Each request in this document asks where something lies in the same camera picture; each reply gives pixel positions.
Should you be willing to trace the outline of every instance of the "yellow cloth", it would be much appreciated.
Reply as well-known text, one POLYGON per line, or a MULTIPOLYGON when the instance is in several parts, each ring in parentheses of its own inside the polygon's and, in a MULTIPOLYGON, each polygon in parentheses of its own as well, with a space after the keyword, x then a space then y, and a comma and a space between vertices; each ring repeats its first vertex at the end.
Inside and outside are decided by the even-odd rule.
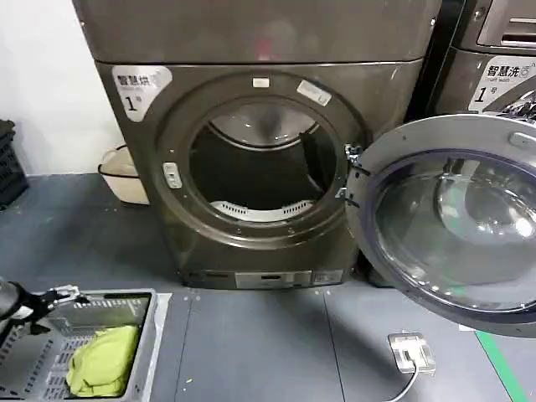
POLYGON ((137 345, 136 327, 99 331, 91 342, 76 349, 65 380, 76 396, 120 396, 137 345))

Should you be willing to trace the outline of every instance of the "open door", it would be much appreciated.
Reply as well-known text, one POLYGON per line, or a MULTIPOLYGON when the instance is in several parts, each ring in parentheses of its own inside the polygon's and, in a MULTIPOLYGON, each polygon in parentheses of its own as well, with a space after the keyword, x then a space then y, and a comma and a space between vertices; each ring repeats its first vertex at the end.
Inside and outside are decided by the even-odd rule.
POLYGON ((350 228, 386 280, 452 321, 536 338, 534 124, 431 117, 350 159, 350 228))

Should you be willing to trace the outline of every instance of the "sticker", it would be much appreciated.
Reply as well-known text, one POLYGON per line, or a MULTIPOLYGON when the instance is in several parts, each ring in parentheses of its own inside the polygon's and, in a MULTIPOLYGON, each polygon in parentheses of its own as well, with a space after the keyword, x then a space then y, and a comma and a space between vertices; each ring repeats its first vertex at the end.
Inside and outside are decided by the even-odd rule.
POLYGON ((535 57, 496 56, 487 62, 467 109, 483 111, 514 86, 535 75, 535 57))
POLYGON ((17 312, 15 312, 12 316, 12 319, 14 320, 23 320, 26 317, 30 317, 34 313, 34 310, 32 310, 29 307, 21 306, 17 312))
POLYGON ((309 81, 301 80, 296 91, 311 101, 315 101, 318 105, 325 106, 332 99, 332 95, 325 90, 321 90, 309 81))
POLYGON ((172 80, 171 71, 161 65, 115 65, 111 73, 126 117, 136 122, 172 80))
POLYGON ((465 325, 461 325, 461 324, 458 325, 458 329, 460 331, 463 331, 463 332, 470 332, 470 331, 473 332, 473 331, 475 331, 475 328, 466 327, 465 325))
POLYGON ((270 88, 270 79, 269 78, 254 78, 253 87, 254 88, 270 88))

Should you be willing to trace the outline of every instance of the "appliance top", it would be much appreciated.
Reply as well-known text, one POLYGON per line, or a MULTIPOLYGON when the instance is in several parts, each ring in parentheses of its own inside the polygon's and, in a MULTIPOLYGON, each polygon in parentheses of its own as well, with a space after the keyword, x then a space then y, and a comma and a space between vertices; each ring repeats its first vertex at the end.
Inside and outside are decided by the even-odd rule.
POLYGON ((441 0, 74 0, 105 63, 265 64, 424 57, 441 0))

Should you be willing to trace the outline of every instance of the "gray floor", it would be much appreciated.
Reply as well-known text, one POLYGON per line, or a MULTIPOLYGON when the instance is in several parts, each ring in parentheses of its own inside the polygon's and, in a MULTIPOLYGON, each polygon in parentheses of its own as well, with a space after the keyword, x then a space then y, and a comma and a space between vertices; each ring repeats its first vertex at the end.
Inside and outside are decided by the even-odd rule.
MULTIPOLYGON (((206 291, 181 286, 149 208, 117 202, 97 175, 32 178, 0 214, 0 275, 34 290, 172 291, 152 400, 371 401, 407 382, 387 335, 417 331, 437 361, 404 399, 508 401, 473 332, 394 290, 360 282, 300 291, 206 291)), ((534 340, 496 337, 533 392, 534 340)))

